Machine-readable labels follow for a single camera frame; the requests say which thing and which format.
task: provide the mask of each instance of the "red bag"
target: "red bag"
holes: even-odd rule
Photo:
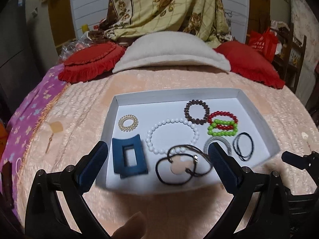
[[[275,56],[278,38],[268,28],[263,34],[251,31],[248,46],[261,53],[269,62]]]

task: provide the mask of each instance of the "black hair tie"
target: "black hair tie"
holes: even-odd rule
[[[171,151],[171,149],[173,149],[173,148],[175,148],[175,147],[185,147],[185,148],[187,148],[188,150],[193,151],[193,152],[198,153],[198,154],[200,154],[201,156],[203,156],[204,159],[210,164],[209,170],[208,170],[207,172],[205,172],[205,173],[197,173],[197,172],[196,172],[197,158],[196,158],[195,156],[193,156],[193,155],[185,154],[185,153],[180,153],[180,154],[175,154],[175,155],[173,155],[173,156],[170,156],[170,151]],[[185,172],[188,173],[188,174],[190,175],[190,177],[189,177],[189,179],[187,179],[187,180],[184,181],[184,182],[180,182],[180,183],[165,182],[165,181],[163,181],[163,179],[161,178],[161,176],[160,176],[160,174],[159,174],[159,172],[158,172],[158,166],[159,166],[159,164],[160,164],[162,161],[164,161],[164,160],[167,160],[167,161],[169,161],[170,163],[172,163],[172,162],[173,162],[172,157],[174,157],[174,156],[189,156],[189,157],[191,157],[191,158],[193,159],[194,168],[193,168],[193,170],[190,170],[190,169],[188,169],[188,168],[185,169]],[[155,172],[156,172],[156,175],[157,175],[157,178],[159,179],[159,181],[160,181],[161,183],[165,184],[165,185],[173,185],[173,186],[184,185],[184,184],[188,183],[193,177],[202,177],[202,176],[208,174],[212,169],[213,169],[213,164],[210,162],[208,155],[204,154],[199,148],[197,148],[197,147],[195,147],[195,146],[192,146],[192,145],[177,145],[177,146],[171,147],[171,148],[168,150],[168,152],[167,152],[167,156],[166,156],[166,157],[163,157],[163,158],[161,158],[161,159],[159,159],[159,160],[157,161],[156,165],[155,165]]]
[[[241,151],[239,149],[238,143],[239,143],[239,138],[240,138],[241,135],[247,136],[250,139],[250,141],[251,141],[251,152],[247,156],[243,156],[243,154],[241,153]],[[253,155],[253,152],[254,152],[254,141],[251,138],[250,134],[248,134],[247,132],[242,132],[242,133],[238,134],[238,136],[236,136],[234,141],[232,142],[232,146],[234,148],[235,153],[239,156],[240,160],[242,160],[243,162],[248,161],[251,158],[251,156]]]

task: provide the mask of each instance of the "purple floral blanket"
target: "purple floral blanket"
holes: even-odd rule
[[[40,117],[45,117],[42,115],[43,110],[46,109],[48,103],[62,93],[67,85],[66,82],[58,79],[58,74],[62,69],[63,64],[52,67],[46,73],[37,87],[24,98],[7,126],[9,137],[0,161],[0,170],[7,161],[12,163],[12,190],[15,205],[13,212],[16,216],[18,216],[16,212],[17,175],[23,155],[31,142],[33,131]]]

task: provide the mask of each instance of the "tag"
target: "tag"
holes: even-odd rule
[[[63,126],[62,126],[62,123],[60,121],[49,123],[49,125],[50,125],[50,128],[51,128],[53,134],[63,131]]]
[[[18,7],[21,7],[23,4],[23,0],[18,0]]]

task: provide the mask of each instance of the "white bead bracelet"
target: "white bead bracelet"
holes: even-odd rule
[[[164,150],[164,149],[155,149],[154,146],[153,146],[153,143],[152,143],[152,134],[153,132],[159,127],[159,126],[162,126],[162,125],[165,125],[165,124],[168,124],[168,123],[184,123],[185,125],[189,126],[190,128],[193,129],[194,131],[194,137],[192,139],[192,141],[190,142],[190,144],[193,146],[197,143],[197,140],[199,139],[199,132],[198,132],[198,128],[196,128],[196,125],[193,124],[191,121],[188,121],[187,119],[184,119],[184,118],[180,118],[180,119],[167,119],[167,120],[163,120],[157,124],[155,124],[154,126],[151,127],[151,129],[149,131],[147,131],[147,136],[146,136],[146,139],[145,139],[145,142],[147,143],[147,146],[148,146],[148,150],[150,152],[153,152],[154,154],[167,154],[167,150]],[[186,151],[186,148],[185,147],[176,147],[176,148],[173,148],[171,150],[171,153],[174,154],[174,153],[183,153]]]

